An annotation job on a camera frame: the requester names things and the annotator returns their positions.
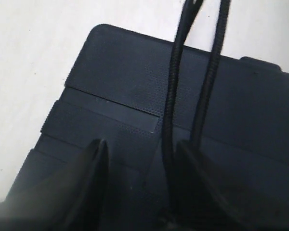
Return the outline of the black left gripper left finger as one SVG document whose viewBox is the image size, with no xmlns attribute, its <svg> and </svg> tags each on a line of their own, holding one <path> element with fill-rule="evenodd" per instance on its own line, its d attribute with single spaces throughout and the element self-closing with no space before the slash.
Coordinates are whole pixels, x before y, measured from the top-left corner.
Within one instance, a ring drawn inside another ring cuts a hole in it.
<svg viewBox="0 0 289 231">
<path fill-rule="evenodd" d="M 108 147 L 93 140 L 65 167 L 0 203 L 0 231 L 96 231 L 108 182 Z"/>
</svg>

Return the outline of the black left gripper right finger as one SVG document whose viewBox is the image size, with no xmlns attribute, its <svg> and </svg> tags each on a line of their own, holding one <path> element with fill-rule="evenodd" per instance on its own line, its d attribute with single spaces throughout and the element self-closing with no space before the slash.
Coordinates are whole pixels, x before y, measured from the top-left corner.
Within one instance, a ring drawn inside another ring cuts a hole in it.
<svg viewBox="0 0 289 231">
<path fill-rule="evenodd" d="M 175 154 L 178 221 L 198 231 L 289 231 L 289 205 L 241 183 L 188 141 Z"/>
</svg>

